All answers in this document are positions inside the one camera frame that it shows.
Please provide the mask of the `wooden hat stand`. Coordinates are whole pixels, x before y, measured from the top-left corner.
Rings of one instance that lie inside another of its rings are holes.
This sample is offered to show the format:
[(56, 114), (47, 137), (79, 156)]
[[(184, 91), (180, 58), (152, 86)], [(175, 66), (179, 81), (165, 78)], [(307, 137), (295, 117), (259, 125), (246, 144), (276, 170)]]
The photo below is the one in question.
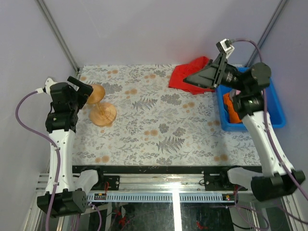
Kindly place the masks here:
[(115, 106), (111, 103), (102, 102), (105, 97), (105, 89), (102, 85), (91, 84), (90, 86), (93, 91), (87, 100), (87, 104), (92, 105), (89, 119), (94, 125), (99, 127), (111, 125), (117, 116)]

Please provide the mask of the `red cloth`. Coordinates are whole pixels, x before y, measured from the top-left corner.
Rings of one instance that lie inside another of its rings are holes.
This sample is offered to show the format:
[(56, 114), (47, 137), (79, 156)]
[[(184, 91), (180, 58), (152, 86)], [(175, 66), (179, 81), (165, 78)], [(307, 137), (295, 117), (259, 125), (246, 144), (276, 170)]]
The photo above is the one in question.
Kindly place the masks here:
[(208, 62), (209, 58), (201, 56), (192, 60), (190, 63), (177, 65), (171, 74), (168, 87), (183, 90), (191, 93), (192, 95), (204, 94), (205, 92), (214, 92), (214, 90), (203, 89), (183, 81), (186, 77), (203, 69)]

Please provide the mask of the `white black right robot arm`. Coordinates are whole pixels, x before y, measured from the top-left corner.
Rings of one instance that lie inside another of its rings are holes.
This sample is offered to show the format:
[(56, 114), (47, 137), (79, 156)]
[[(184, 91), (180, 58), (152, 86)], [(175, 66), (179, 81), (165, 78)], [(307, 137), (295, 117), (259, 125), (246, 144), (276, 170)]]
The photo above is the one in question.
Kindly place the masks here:
[(201, 88), (215, 89), (220, 85), (238, 90), (232, 98), (235, 112), (253, 139), (262, 172), (257, 173), (243, 167), (231, 167), (219, 178), (225, 190), (236, 184), (251, 190), (260, 201), (268, 201), (303, 190), (306, 176), (295, 170), (284, 154), (275, 135), (267, 111), (266, 88), (270, 86), (271, 69), (264, 62), (254, 64), (245, 72), (228, 64), (227, 55), (220, 53), (215, 60), (183, 81)]

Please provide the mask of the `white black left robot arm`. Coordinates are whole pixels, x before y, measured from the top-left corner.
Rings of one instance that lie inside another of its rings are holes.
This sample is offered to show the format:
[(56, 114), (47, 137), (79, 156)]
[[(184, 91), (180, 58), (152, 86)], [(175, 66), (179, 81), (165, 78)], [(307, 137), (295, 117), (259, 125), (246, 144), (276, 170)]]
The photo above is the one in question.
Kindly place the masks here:
[(96, 170), (85, 170), (77, 178), (73, 176), (77, 114), (93, 88), (74, 77), (68, 77), (66, 82), (48, 78), (43, 91), (51, 96), (51, 111), (45, 122), (51, 154), (45, 194), (37, 198), (37, 206), (51, 218), (82, 214), (88, 208), (87, 196), (91, 189), (100, 190), (105, 186), (105, 177)]

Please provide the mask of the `orange hat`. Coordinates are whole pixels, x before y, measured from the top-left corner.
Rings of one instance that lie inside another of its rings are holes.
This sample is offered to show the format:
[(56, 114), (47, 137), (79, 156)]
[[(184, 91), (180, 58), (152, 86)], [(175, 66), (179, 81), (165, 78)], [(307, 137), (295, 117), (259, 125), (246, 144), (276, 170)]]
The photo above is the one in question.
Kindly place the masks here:
[(239, 124), (242, 120), (239, 118), (238, 114), (235, 112), (232, 100), (230, 98), (230, 93), (226, 93), (223, 95), (223, 103), (226, 106), (226, 111), (229, 115), (229, 121), (232, 124)]

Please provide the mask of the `blue plastic bin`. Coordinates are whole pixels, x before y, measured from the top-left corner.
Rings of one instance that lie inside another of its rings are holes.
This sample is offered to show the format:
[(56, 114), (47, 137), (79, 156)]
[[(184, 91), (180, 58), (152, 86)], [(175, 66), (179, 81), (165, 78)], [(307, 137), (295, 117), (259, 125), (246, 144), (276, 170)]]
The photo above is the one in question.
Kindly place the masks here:
[(243, 122), (232, 124), (226, 106), (223, 103), (223, 95), (230, 93), (235, 112), (242, 120), (245, 116), (253, 116), (260, 112), (261, 120), (264, 120), (264, 113), (269, 113), (268, 123), (274, 128), (282, 128), (286, 119), (279, 102), (275, 88), (271, 80), (271, 69), (265, 63), (257, 63), (250, 68), (239, 68), (238, 79), (242, 83), (241, 88), (229, 88), (220, 85), (216, 88), (219, 117), (221, 127), (224, 131), (246, 131)]

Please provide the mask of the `floral patterned table mat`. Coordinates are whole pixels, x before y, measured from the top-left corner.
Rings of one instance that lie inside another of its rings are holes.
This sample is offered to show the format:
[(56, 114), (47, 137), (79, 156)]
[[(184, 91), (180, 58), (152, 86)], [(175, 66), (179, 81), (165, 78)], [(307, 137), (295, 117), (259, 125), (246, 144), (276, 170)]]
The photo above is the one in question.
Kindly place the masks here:
[(75, 165), (258, 166), (247, 132), (221, 128), (216, 95), (168, 87), (173, 65), (87, 65), (81, 81), (105, 89), (116, 120), (91, 123), (90, 105), (79, 112)]

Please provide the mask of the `right aluminium corner post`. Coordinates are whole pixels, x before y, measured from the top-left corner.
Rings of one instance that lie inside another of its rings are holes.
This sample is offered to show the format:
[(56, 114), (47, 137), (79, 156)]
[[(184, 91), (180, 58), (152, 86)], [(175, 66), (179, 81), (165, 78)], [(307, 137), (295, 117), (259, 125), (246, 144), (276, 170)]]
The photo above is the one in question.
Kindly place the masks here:
[[(275, 27), (275, 25), (277, 24), (280, 16), (282, 15), (284, 9), (286, 8), (286, 6), (288, 5), (290, 1), (289, 0), (280, 0), (276, 9), (274, 10), (270, 20), (268, 21), (260, 39), (257, 42), (257, 46), (259, 48), (259, 50), (261, 50), (261, 48), (263, 47), (263, 45), (265, 44), (267, 38), (269, 37), (271, 31), (273, 30), (273, 28)], [(258, 51), (255, 48), (254, 51), (252, 52), (251, 56), (249, 57), (248, 61), (246, 62), (246, 64), (244, 65), (245, 67), (249, 67), (253, 64), (254, 60), (258, 57)]]

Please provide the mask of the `aluminium corner frame post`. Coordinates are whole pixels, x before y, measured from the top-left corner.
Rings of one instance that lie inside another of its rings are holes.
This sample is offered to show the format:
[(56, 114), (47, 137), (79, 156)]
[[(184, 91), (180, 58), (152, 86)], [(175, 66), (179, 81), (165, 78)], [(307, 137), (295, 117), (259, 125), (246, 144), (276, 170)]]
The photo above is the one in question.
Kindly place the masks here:
[(49, 25), (52, 33), (54, 34), (60, 48), (62, 49), (65, 57), (67, 58), (68, 62), (70, 63), (71, 67), (73, 68), (75, 73), (79, 73), (80, 67), (78, 66), (75, 58), (73, 57), (65, 39), (62, 36), (62, 33), (51, 14), (46, 2), (44, 0), (35, 0), (36, 4), (38, 5), (39, 9), (41, 10), (43, 16), (45, 17), (47, 24)]

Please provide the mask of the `aluminium mounting rail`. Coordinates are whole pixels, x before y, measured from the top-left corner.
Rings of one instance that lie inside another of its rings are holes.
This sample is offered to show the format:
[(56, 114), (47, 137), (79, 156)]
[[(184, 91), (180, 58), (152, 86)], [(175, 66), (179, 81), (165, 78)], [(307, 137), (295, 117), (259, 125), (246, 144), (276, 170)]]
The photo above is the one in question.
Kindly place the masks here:
[(108, 193), (141, 192), (164, 193), (202, 192), (205, 187), (203, 174), (107, 174), (103, 177), (109, 182)]

